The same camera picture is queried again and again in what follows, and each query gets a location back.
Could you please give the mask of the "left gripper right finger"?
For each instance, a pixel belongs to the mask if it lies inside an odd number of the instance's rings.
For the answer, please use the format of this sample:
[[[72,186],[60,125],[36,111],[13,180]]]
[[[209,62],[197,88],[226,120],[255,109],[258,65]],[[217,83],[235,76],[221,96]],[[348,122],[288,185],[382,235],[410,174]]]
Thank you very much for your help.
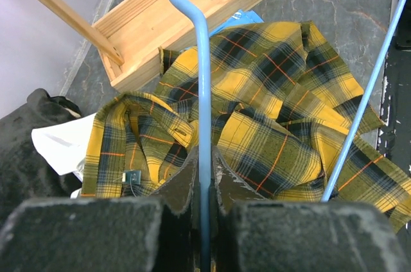
[[[363,203],[267,200],[212,152],[218,271],[409,271],[387,218]]]

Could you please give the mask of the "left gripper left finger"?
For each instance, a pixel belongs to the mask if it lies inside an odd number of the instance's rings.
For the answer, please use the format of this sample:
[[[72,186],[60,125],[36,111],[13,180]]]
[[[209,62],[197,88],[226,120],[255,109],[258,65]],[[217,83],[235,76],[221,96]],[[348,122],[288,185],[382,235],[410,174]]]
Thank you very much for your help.
[[[28,200],[1,230],[2,271],[193,271],[198,149],[147,197]]]

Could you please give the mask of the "yellow plaid shirt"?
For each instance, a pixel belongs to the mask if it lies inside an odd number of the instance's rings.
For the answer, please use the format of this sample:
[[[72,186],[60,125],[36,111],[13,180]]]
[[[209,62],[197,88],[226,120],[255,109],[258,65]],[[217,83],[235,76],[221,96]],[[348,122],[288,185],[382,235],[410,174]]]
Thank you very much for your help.
[[[311,22],[233,26],[210,39],[211,144],[271,200],[318,201],[363,89]],[[95,115],[82,196],[147,196],[198,144],[198,51],[160,49],[152,93],[115,97]]]

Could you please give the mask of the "light blue wire hanger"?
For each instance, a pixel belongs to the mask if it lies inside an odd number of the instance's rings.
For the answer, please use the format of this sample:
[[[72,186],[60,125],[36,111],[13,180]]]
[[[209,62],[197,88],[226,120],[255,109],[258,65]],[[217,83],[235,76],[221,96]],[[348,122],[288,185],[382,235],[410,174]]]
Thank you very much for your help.
[[[193,23],[197,36],[198,47],[198,100],[199,100],[199,184],[200,184],[200,269],[211,269],[211,229],[210,229],[210,200],[209,188],[211,185],[211,60],[209,34],[204,14],[189,0],[169,0],[170,3],[188,17]],[[353,123],[345,138],[341,153],[333,172],[328,180],[321,200],[330,199],[334,186],[346,160],[349,148],[356,135],[365,107],[376,83],[376,78],[385,61],[392,37],[396,31],[402,11],[407,0],[398,0],[396,10],[389,24],[387,35],[383,41],[380,53],[372,71],[370,80],[363,93],[362,100],[354,117]]]

